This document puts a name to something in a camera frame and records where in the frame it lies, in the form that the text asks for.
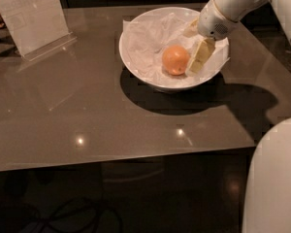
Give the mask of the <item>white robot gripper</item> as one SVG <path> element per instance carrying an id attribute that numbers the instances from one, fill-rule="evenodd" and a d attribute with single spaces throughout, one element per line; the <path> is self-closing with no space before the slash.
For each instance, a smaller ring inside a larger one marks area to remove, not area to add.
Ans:
<path id="1" fill-rule="evenodd" d="M 200 12 L 199 18 L 192 20 L 183 31 L 185 37 L 193 37 L 198 32 L 206 37 L 192 52 L 185 74 L 195 76 L 214 53 L 215 41 L 225 39 L 237 26 L 236 22 L 218 10 L 214 0 L 210 0 Z"/>

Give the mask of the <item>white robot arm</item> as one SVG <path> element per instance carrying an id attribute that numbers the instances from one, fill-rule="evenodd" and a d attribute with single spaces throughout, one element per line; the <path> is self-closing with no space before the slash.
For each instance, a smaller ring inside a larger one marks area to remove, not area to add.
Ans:
<path id="1" fill-rule="evenodd" d="M 249 12 L 269 3 L 291 46 L 291 0 L 210 0 L 195 28 L 203 41 L 186 73 L 209 60 L 216 41 L 229 36 Z M 270 129 L 252 156 L 244 198 L 242 233 L 291 233 L 291 118 Z"/>

